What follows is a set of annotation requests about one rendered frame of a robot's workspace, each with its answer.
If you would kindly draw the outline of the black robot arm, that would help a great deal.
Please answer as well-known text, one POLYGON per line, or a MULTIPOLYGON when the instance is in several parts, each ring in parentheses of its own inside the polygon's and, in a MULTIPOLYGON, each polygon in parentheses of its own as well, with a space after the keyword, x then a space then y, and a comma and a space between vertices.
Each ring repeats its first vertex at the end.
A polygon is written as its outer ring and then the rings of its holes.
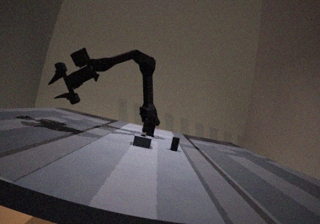
POLYGON ((99 77, 99 74, 97 74, 96 71, 103 72, 118 63, 133 59, 135 63, 139 65, 143 81, 144 104, 142 107, 139 107, 139 114, 142 118, 142 122, 148 119, 147 121, 149 123, 147 126, 146 135, 154 137, 155 126, 159 126, 160 124, 160 121, 157 117, 155 105, 153 104, 153 72, 156 65, 156 61, 154 58, 149 57, 139 50, 133 50, 128 53, 120 54, 113 57, 90 59, 89 55, 86 52, 86 48, 76 51, 70 56, 72 57, 72 60, 76 67, 81 68, 82 66, 87 65, 78 70, 80 78, 83 80, 83 82, 86 82, 92 78, 94 78, 96 82, 99 77))

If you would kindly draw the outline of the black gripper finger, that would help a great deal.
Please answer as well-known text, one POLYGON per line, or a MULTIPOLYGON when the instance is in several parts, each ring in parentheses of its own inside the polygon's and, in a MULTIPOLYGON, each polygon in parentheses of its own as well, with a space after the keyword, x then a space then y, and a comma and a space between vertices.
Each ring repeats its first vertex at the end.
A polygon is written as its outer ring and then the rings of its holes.
POLYGON ((56 82, 56 80, 62 78, 62 75, 60 75, 60 76, 58 75, 57 70, 55 70, 55 72, 56 73, 54 74, 54 77, 51 79, 51 81, 49 82, 48 85, 51 85, 52 83, 56 82))
POLYGON ((67 93, 59 95, 59 96, 55 97, 54 99, 57 99, 57 98, 67 98, 67 100, 69 100, 69 97, 68 97, 67 93))

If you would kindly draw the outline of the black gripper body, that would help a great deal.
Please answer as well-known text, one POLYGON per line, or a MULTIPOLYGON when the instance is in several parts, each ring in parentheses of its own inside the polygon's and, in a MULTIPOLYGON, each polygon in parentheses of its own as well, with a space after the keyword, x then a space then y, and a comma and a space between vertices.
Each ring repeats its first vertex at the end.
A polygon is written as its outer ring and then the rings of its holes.
POLYGON ((83 80, 80 78, 78 70, 73 72, 70 75, 66 75, 67 68, 64 63, 62 63, 62 62, 56 63, 55 67, 56 67, 58 75, 59 76, 62 75, 62 77, 68 87, 69 92, 67 93, 67 95, 69 97, 71 104, 75 104, 75 103, 80 102, 78 93, 74 93, 74 91, 73 91, 74 87, 83 83, 83 80))

